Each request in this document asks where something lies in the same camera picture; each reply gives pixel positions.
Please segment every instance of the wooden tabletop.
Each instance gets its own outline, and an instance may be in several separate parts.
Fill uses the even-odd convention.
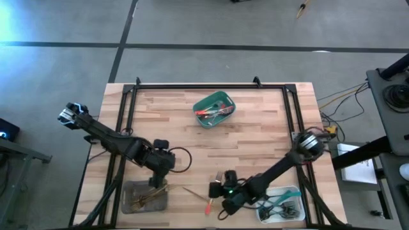
[[[322,127],[313,85],[309,82],[295,83],[306,128]],[[108,84],[100,111],[99,121],[115,129],[120,107],[123,84]],[[254,210],[240,209],[224,221],[217,220],[222,210],[222,199],[216,199],[210,216],[204,214],[206,203],[182,188],[186,187],[202,196],[208,195],[208,184],[214,180],[217,171],[234,169],[239,178],[261,173],[274,165],[290,149],[286,111],[279,89],[226,89],[235,102],[236,111],[223,123],[209,130],[197,122],[192,106],[212,94],[212,89],[149,89],[138,90],[132,128],[134,134],[147,138],[166,139],[170,147],[187,148],[193,156],[191,168],[176,174],[170,172],[166,179],[170,186],[167,210],[153,213],[118,213],[117,227],[121,228],[199,228],[199,227],[303,227],[304,221],[262,224]],[[127,120],[127,110],[123,127]],[[293,110],[293,121],[297,119]],[[93,146],[90,157],[103,151]],[[175,170],[183,169],[189,163],[187,154],[175,151]],[[109,153],[93,159],[87,166],[74,223],[86,218],[102,196]],[[346,222],[344,208],[338,189],[334,169],[329,155],[323,155],[313,163],[318,192],[335,215]],[[126,164],[125,181],[147,180],[152,172],[134,164]],[[271,182],[270,187],[295,185],[298,180],[292,168]],[[113,196],[109,203],[107,220],[111,216]],[[313,201],[309,206],[314,215]]]

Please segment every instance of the gray concrete floor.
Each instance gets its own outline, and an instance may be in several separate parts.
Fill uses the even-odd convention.
[[[202,43],[357,48],[406,48],[409,7],[404,0],[314,0],[295,20],[301,0],[140,0],[131,43]],[[116,42],[131,0],[0,1],[0,41]],[[20,126],[18,142],[53,155],[37,162],[29,192],[18,202],[19,222],[30,229],[65,227],[89,144],[56,118],[67,102],[99,112],[116,49],[0,47],[0,117]],[[366,70],[387,67],[403,54],[125,49],[116,82],[313,82],[317,98],[365,80]],[[341,123],[347,141],[384,135],[371,93],[359,95],[365,114]],[[330,112],[334,106],[325,108]],[[344,118],[358,112],[350,100]],[[398,229],[367,211],[379,209],[374,192],[341,187],[348,222]]]

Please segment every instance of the plastic container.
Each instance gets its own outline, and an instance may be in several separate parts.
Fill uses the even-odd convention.
[[[290,190],[291,192],[299,192],[300,191],[296,186],[286,186],[286,187],[268,188],[267,191],[266,191],[266,194],[268,196],[278,196],[278,195],[284,194],[288,190]],[[279,197],[271,197],[269,199],[269,201],[274,202],[274,201],[278,200],[278,198]],[[286,201],[294,201],[295,208],[297,209],[297,211],[300,212],[300,215],[298,217],[296,217],[296,218],[282,218],[280,215],[271,215],[270,218],[261,221],[260,216],[258,215],[258,210],[256,210],[257,219],[260,220],[260,222],[263,223],[263,224],[304,220],[305,219],[305,211],[304,211],[304,207],[302,206],[301,197],[300,196],[293,196],[293,197],[290,197],[290,198],[288,198],[287,200],[285,200],[283,202],[286,202]]]
[[[232,115],[236,110],[236,105],[229,95],[223,91],[218,91],[193,105],[193,112],[209,109],[209,111],[216,111],[225,107],[233,106],[233,111],[228,115],[218,115],[215,118],[200,118],[196,116],[197,121],[203,128],[211,128],[224,121],[230,115]]]

